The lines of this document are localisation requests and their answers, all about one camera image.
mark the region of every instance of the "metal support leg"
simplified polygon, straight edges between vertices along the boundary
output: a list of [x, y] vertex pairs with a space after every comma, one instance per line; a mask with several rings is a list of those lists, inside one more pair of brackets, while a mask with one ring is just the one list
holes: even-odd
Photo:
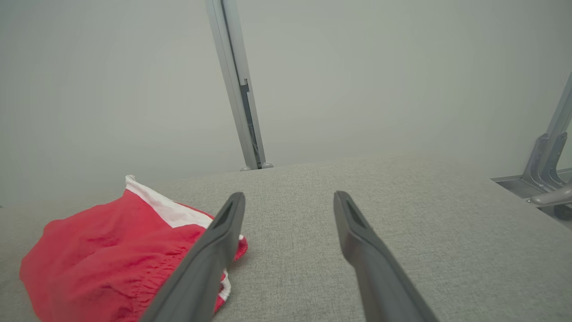
[[562, 154], [567, 138], [568, 134], [566, 132], [561, 133], [556, 137], [554, 145], [550, 150], [548, 160], [541, 172], [542, 181], [555, 189], [560, 189], [566, 184], [566, 182], [556, 173], [556, 165], [558, 164], [558, 160], [560, 159], [560, 155]]
[[537, 139], [534, 144], [533, 152], [530, 155], [529, 162], [526, 164], [525, 172], [522, 174], [522, 180], [524, 182], [545, 193], [550, 192], [551, 189], [548, 188], [544, 181], [542, 181], [539, 173], [539, 166], [542, 154], [546, 149], [548, 139], [548, 133], [544, 133]]
[[271, 168], [273, 165], [267, 162], [264, 154], [236, 0], [205, 0], [205, 4], [232, 115], [243, 149], [246, 163], [243, 171], [246, 168], [249, 170]]

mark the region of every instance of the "metal frame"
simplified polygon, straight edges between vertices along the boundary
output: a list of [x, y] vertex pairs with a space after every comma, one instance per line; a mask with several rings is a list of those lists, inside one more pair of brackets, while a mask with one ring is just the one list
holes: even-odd
[[546, 161], [544, 169], [542, 169], [540, 175], [542, 181], [546, 182], [548, 185], [555, 189], [560, 189], [566, 184], [566, 182], [562, 180], [556, 172], [556, 165], [560, 160], [560, 156], [562, 155], [562, 150], [564, 149], [564, 145], [566, 144], [567, 139], [567, 132], [563, 132], [556, 137], [554, 145], [548, 154], [548, 160]]
[[247, 165], [241, 171], [273, 167], [264, 155], [237, 2], [205, 0], [205, 4]]
[[567, 184], [560, 178], [556, 170], [568, 138], [568, 134], [565, 131], [571, 119], [572, 73], [568, 76], [568, 81], [556, 111], [552, 116], [547, 133], [541, 135], [534, 144], [522, 176], [513, 180], [507, 180], [506, 178], [493, 180], [520, 196], [529, 194], [530, 191], [527, 191], [526, 187], [523, 187], [521, 184], [519, 185], [519, 182], [535, 188], [540, 194], [533, 193], [532, 198], [529, 198], [531, 196], [529, 194], [525, 199], [534, 203], [537, 207], [563, 205], [572, 202], [572, 197], [565, 191], [572, 189], [572, 180]]

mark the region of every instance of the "gray wall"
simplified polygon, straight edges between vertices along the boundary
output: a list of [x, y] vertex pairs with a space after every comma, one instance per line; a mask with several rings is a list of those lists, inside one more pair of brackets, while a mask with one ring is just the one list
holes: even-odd
[[277, 166], [431, 151], [521, 174], [572, 71], [570, 0], [238, 3]]
[[203, 1], [0, 2], [0, 205], [243, 166]]

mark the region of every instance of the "clothing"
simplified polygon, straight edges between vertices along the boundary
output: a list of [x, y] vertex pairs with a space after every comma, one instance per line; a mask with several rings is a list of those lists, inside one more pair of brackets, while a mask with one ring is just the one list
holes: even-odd
[[[126, 177], [119, 199], [46, 225], [20, 279], [43, 322], [136, 322], [213, 217]], [[247, 251], [243, 236], [235, 260]], [[225, 270], [215, 311], [231, 285]]]

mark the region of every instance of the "gray fabric surface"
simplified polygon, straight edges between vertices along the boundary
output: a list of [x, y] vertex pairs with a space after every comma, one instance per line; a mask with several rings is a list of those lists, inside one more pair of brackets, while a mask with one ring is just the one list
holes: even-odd
[[[249, 250], [229, 268], [231, 296], [214, 321], [364, 321], [337, 240], [336, 190], [352, 195], [441, 321], [572, 320], [572, 232], [469, 166], [393, 156], [151, 187], [213, 215], [231, 193], [246, 195]], [[35, 319], [18, 268], [45, 223], [109, 200], [0, 209], [0, 320]]]

